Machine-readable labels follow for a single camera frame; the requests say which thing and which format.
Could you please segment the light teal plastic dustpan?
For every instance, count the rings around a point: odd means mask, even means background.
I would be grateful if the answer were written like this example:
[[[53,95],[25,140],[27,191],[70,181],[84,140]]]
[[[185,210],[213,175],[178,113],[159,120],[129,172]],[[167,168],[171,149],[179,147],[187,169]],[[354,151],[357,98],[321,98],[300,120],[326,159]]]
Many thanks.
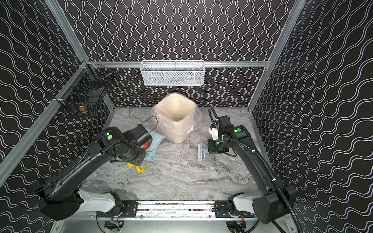
[[[151,131],[150,129],[147,129],[149,132],[150,136],[152,137],[152,143],[147,147],[145,150],[147,153],[153,153],[157,150],[163,139],[165,138],[164,136],[156,133],[155,131]]]

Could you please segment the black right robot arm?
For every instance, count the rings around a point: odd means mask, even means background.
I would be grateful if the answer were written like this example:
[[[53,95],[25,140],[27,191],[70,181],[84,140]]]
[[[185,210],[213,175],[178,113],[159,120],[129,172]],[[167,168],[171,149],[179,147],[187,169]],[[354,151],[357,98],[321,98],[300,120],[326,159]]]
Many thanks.
[[[295,187],[285,185],[275,175],[264,157],[257,151],[249,131],[242,125],[234,126],[230,122],[230,117],[221,116],[212,121],[209,132],[212,138],[208,140],[208,152],[227,154],[232,150],[244,162],[260,194],[256,198],[245,193],[229,197],[231,213],[251,213],[264,224],[289,214],[294,224],[299,227],[300,222],[293,208],[297,197]]]

